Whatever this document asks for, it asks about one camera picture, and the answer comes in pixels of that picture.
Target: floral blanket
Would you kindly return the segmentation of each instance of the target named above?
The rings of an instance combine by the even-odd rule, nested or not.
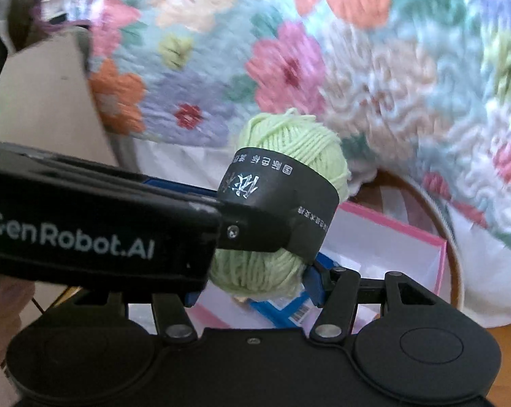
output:
[[[89,81],[110,131],[225,149],[256,113],[295,107],[341,136],[352,167],[410,175],[511,253],[511,0],[99,0],[94,12]],[[490,304],[509,309],[511,295]]]

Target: yarn label band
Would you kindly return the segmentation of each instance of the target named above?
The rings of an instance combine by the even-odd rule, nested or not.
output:
[[[217,198],[254,207],[287,222],[284,249],[313,263],[339,205],[339,194],[323,176],[281,153],[260,148],[237,151]]]

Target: screw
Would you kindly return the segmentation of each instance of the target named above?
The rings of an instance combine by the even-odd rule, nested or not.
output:
[[[227,227],[227,237],[236,239],[239,235],[239,227],[237,225],[230,225]]]
[[[316,335],[321,338],[335,338],[342,333],[342,329],[336,325],[319,325],[316,328]]]
[[[187,338],[193,333],[193,329],[186,325],[172,325],[165,329],[167,336],[175,339]]]

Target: silver chinese character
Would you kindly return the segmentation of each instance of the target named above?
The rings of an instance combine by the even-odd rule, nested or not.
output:
[[[228,178],[224,178],[224,180],[222,180],[222,191],[225,193],[225,191],[229,188],[229,186],[231,185],[231,182],[233,182],[233,180],[235,180],[235,173],[233,173],[232,175],[230,175],[230,177]]]
[[[252,175],[243,176],[242,174],[237,175],[239,181],[234,184],[234,188],[231,188],[232,191],[237,193],[237,196],[240,197],[243,194],[245,199],[248,198],[255,190],[257,190],[257,181],[259,180],[259,176],[254,176],[252,179]]]

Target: yarn ball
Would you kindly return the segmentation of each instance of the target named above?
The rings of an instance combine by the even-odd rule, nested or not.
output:
[[[342,154],[339,137],[316,122],[316,116],[260,113],[240,134],[238,149],[273,150],[289,156],[325,177],[348,198],[350,172]],[[305,263],[285,249],[277,252],[216,250],[210,267],[211,281],[239,297],[263,300],[293,297],[300,289]]]

